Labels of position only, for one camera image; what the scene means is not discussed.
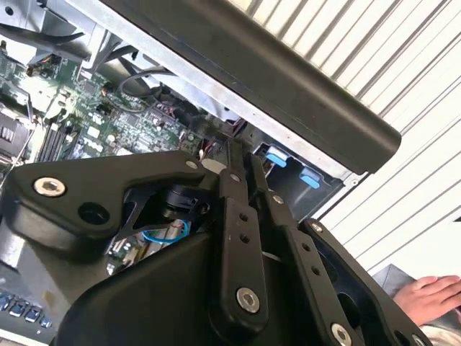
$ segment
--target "hand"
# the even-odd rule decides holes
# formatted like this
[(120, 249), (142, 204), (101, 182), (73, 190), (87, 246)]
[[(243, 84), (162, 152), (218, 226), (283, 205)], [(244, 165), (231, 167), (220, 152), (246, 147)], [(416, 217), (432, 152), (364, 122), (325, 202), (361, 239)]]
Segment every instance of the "hand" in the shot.
[(461, 306), (461, 281), (457, 276), (428, 276), (404, 286), (394, 301), (421, 326)]

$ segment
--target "blue cable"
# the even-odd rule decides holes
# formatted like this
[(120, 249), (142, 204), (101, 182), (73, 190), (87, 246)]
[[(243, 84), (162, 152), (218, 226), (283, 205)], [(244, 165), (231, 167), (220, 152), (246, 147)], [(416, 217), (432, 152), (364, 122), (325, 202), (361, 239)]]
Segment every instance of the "blue cable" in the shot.
[(155, 236), (151, 236), (148, 232), (149, 231), (142, 231), (142, 235), (145, 240), (152, 241), (153, 243), (160, 243), (160, 244), (173, 244), (177, 242), (178, 240), (184, 238), (185, 236), (189, 235), (189, 225), (187, 224), (186, 221), (181, 220), (183, 226), (184, 226), (184, 233), (181, 236), (177, 236), (174, 239), (162, 239), (162, 238), (157, 238)]

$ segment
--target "computer motherboard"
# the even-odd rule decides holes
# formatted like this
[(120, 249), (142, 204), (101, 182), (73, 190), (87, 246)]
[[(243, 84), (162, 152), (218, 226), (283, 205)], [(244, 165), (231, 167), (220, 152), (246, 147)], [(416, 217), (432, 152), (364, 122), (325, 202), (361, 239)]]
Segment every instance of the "computer motherboard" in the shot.
[(86, 159), (156, 151), (197, 151), (201, 138), (175, 120), (174, 106), (120, 92), (101, 74), (81, 78), (80, 65), (50, 56), (24, 68), (0, 57), (1, 97), (27, 94), (45, 135), (30, 161)]

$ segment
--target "silver screw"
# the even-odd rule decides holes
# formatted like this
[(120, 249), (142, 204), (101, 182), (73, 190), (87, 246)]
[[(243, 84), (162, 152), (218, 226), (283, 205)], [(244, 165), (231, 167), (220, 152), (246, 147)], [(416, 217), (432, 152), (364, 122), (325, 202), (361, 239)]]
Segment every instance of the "silver screw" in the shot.
[(237, 177), (235, 174), (231, 174), (230, 177), (234, 179), (236, 182), (240, 182), (240, 178)]
[(199, 168), (195, 162), (192, 161), (186, 161), (186, 165), (189, 166), (192, 169), (197, 169)]
[(279, 204), (283, 204), (283, 199), (280, 196), (274, 195), (272, 196), (274, 198), (274, 201), (276, 201)]
[(36, 193), (46, 197), (60, 197), (64, 195), (66, 186), (60, 180), (51, 177), (44, 177), (35, 180), (34, 190)]
[(413, 340), (418, 346), (426, 346), (426, 344), (424, 344), (423, 340), (421, 340), (421, 338), (418, 335), (413, 334), (411, 336), (413, 337)]
[(314, 229), (314, 231), (316, 231), (316, 232), (318, 232), (318, 233), (322, 233), (322, 232), (323, 232), (322, 226), (320, 226), (318, 223), (312, 222), (311, 226), (312, 226), (312, 228)]
[(249, 288), (242, 287), (237, 290), (237, 302), (243, 310), (250, 314), (255, 314), (259, 310), (259, 298)]
[(341, 346), (352, 345), (351, 336), (346, 331), (346, 329), (340, 324), (333, 323), (331, 325), (331, 332), (333, 333), (333, 336), (336, 339), (336, 341), (338, 341)]

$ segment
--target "white slatted wall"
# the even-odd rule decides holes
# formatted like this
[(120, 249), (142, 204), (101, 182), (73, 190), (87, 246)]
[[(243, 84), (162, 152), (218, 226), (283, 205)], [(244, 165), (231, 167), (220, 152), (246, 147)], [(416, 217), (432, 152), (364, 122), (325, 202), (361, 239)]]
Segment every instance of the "white slatted wall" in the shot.
[(453, 236), (461, 1), (231, 1), (403, 134), (398, 153), (322, 219), (359, 263), (376, 272), (444, 229)]

